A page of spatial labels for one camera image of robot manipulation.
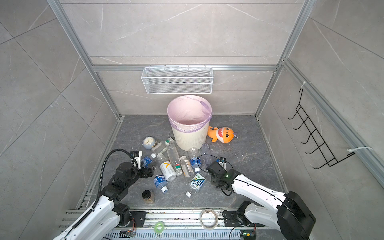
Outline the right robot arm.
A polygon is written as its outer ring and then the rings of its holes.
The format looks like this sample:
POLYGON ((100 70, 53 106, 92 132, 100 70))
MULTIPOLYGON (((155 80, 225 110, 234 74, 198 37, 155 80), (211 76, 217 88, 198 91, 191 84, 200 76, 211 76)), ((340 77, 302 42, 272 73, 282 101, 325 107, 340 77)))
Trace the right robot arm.
POLYGON ((250 199, 241 204, 233 221, 239 225, 260 224, 280 231, 287 240, 308 240, 316 218, 295 192, 287 194, 264 187, 240 172, 225 170, 217 161, 207 167, 213 184, 250 199))

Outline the green label water bottle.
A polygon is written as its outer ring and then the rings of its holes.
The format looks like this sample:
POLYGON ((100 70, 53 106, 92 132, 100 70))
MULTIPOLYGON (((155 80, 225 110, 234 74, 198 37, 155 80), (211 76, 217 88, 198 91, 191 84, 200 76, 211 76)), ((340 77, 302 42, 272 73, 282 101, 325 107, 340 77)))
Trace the green label water bottle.
POLYGON ((190 189, 186 192, 186 196, 188 198, 191 198, 192 195, 197 194, 201 190, 205 182, 206 182, 205 176, 202 175, 201 173, 196 173, 189 183, 190 189))

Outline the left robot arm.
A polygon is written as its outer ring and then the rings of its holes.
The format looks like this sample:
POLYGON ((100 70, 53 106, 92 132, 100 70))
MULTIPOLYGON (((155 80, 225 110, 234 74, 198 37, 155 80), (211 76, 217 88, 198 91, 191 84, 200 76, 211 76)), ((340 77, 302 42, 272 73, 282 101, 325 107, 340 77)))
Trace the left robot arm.
POLYGON ((107 154, 102 164, 95 201, 76 221, 55 237, 56 240, 101 240, 116 227, 132 226, 132 231, 135 231, 138 227, 144 226, 146 213, 144 211, 131 213, 130 207, 121 202, 136 181, 154 174, 156 162, 152 160, 143 166, 139 165, 136 160, 139 153, 140 151, 114 149, 107 154), (125 153, 129 160, 118 166, 109 183, 103 187, 107 161, 116 152, 125 153))

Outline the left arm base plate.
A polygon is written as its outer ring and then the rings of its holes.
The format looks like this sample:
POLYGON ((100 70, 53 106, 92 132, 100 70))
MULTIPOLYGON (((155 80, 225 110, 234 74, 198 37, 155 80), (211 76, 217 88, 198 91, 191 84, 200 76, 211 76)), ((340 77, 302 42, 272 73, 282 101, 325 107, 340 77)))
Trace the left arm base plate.
POLYGON ((120 228, 142 228, 146 219, 147 212, 145 211, 134 211, 126 212, 120 216, 120 222, 118 227, 120 228))

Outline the white bottle yellow label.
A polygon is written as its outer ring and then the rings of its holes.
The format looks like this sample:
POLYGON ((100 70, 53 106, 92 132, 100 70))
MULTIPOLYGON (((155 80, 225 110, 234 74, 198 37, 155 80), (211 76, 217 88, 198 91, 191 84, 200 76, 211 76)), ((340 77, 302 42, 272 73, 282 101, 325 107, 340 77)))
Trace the white bottle yellow label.
POLYGON ((168 182, 172 182, 177 177, 176 172, 169 161, 161 162, 160 170, 168 182))

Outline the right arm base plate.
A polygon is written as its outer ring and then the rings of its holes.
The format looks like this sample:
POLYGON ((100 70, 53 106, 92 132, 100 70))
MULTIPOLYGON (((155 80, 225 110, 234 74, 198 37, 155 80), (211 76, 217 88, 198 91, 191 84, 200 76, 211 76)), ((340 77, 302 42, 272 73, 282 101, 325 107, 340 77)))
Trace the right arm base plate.
POLYGON ((264 227, 262 224, 251 223, 244 214, 237 213, 236 211, 224 210, 222 211, 222 216, 226 227, 264 227))

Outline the clear bluish bottle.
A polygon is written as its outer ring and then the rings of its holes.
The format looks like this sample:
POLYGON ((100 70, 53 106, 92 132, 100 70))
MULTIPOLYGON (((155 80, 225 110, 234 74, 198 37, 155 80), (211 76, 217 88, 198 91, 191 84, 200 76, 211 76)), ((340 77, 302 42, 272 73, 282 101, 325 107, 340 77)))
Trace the clear bluish bottle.
POLYGON ((214 160, 211 156, 211 149, 206 143, 202 145, 200 160, 204 168, 207 168, 214 160))

